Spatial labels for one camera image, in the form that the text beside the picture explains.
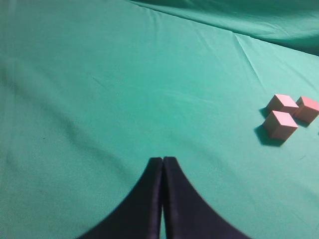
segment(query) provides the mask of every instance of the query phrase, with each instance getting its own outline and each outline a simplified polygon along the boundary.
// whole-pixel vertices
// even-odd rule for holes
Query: green surface
[[[319,119],[258,129],[275,93],[319,100],[317,56],[136,2],[0,6],[1,239],[79,236],[165,155],[252,238],[319,238]]]

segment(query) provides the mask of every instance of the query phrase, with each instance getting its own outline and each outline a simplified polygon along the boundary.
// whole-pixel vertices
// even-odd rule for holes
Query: green fabric
[[[132,2],[319,55],[317,0],[132,0]]]
[[[0,6],[1,239],[79,236],[165,155],[252,238],[319,237],[319,119],[256,129],[275,93],[319,100],[317,56],[129,1]]]

